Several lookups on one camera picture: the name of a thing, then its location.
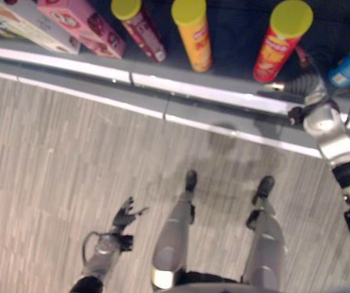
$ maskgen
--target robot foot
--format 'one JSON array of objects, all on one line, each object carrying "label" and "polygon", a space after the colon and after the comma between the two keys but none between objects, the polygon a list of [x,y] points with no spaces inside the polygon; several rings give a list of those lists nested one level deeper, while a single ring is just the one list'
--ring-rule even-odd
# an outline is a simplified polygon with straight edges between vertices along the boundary
[{"label": "robot foot", "polygon": [[252,198],[252,204],[255,205],[258,198],[267,198],[274,187],[275,179],[272,176],[265,176],[259,183],[258,190]]},{"label": "robot foot", "polygon": [[197,172],[194,170],[189,170],[186,175],[186,191],[194,192],[194,189],[198,182]]}]

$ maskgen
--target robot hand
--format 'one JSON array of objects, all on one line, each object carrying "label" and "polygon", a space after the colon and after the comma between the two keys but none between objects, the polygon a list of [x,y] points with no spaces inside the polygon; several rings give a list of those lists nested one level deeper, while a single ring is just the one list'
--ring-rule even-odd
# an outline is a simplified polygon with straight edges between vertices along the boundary
[{"label": "robot hand", "polygon": [[135,221],[137,216],[143,215],[148,211],[148,208],[143,208],[134,214],[130,214],[129,212],[133,209],[133,203],[134,200],[130,197],[119,209],[119,212],[116,214],[114,221],[112,222],[113,233],[117,231],[121,233],[128,225]]},{"label": "robot hand", "polygon": [[[112,222],[112,228],[108,233],[92,231],[86,236],[82,245],[84,268],[70,293],[103,292],[104,284],[111,276],[120,254],[133,249],[133,236],[123,235],[123,230],[133,223],[137,216],[144,214],[148,210],[148,208],[143,208],[139,212],[130,214],[130,211],[133,209],[133,203],[132,197],[126,200],[116,214]],[[97,236],[98,241],[93,256],[87,260],[86,245],[92,236]]]}]

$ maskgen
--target store shelf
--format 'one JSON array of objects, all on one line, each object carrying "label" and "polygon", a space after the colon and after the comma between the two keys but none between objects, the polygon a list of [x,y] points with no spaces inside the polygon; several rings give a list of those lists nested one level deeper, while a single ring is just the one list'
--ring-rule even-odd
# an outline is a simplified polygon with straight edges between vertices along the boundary
[{"label": "store shelf", "polygon": [[[97,0],[99,11],[127,42],[123,60],[98,57],[84,48],[78,56],[56,54],[29,41],[0,39],[0,77],[318,156],[312,139],[285,120],[287,112],[300,106],[303,98],[268,92],[252,77],[269,14],[278,0],[263,5],[240,2],[209,1],[214,64],[206,73],[191,70],[170,16],[171,1],[146,1],[169,52],[168,58],[157,64],[109,13],[110,2]],[[315,21],[301,45],[325,73],[350,51],[350,5],[334,7],[327,14],[322,5],[311,5],[316,7]],[[301,73],[293,55],[277,80],[289,81]],[[336,88],[327,86],[330,93],[337,93]],[[350,108],[350,87],[344,90],[346,93],[334,96],[343,119]]]},{"label": "store shelf", "polygon": [[180,98],[81,74],[0,60],[0,77],[108,104],[168,122],[319,157],[314,140],[287,119],[208,101]]}]

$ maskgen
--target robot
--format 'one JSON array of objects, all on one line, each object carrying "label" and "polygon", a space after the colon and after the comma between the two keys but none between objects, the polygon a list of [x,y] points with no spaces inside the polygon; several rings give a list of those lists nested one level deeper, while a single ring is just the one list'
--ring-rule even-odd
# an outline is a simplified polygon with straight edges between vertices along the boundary
[{"label": "robot", "polygon": [[[342,189],[344,201],[350,206],[350,133],[341,119],[338,105],[329,98],[321,78],[305,91],[305,96],[305,106],[290,111],[290,120],[293,124],[302,124],[316,140],[322,157]],[[252,199],[254,210],[246,225],[254,231],[254,238],[239,281],[186,270],[188,234],[195,217],[192,199],[196,185],[197,173],[188,171],[184,192],[173,207],[156,243],[151,269],[153,289],[165,293],[278,292],[286,248],[282,230],[274,218],[274,209],[268,201],[274,186],[273,177],[267,176],[261,180]],[[95,254],[89,261],[84,261],[82,277],[71,292],[102,293],[105,278],[121,252],[131,250],[131,236],[122,236],[122,231],[144,210],[128,214],[129,205],[130,201],[121,208],[110,233],[99,235]],[[345,212],[345,219],[350,231],[350,209]]]},{"label": "robot", "polygon": [[[132,197],[127,199],[116,214],[112,228],[107,233],[90,232],[82,244],[82,269],[81,276],[70,290],[70,293],[102,293],[105,292],[104,285],[111,277],[120,254],[124,251],[133,249],[133,236],[123,235],[125,228],[133,223],[137,216],[143,215],[148,208],[143,208],[134,214],[130,213],[133,209],[134,200]],[[86,260],[86,244],[92,236],[97,236],[98,240],[95,246],[93,256]]]}]

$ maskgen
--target gray floor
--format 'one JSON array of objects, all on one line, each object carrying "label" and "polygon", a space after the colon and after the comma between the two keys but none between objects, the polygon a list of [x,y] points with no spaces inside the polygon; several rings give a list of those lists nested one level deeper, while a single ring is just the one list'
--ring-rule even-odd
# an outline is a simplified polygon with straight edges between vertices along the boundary
[{"label": "gray floor", "polygon": [[82,238],[105,231],[130,195],[151,211],[128,230],[135,249],[109,292],[151,292],[154,243],[189,168],[200,175],[189,269],[239,279],[250,198],[271,174],[288,246],[282,290],[350,285],[346,206],[322,161],[0,79],[0,292],[67,292]]}]

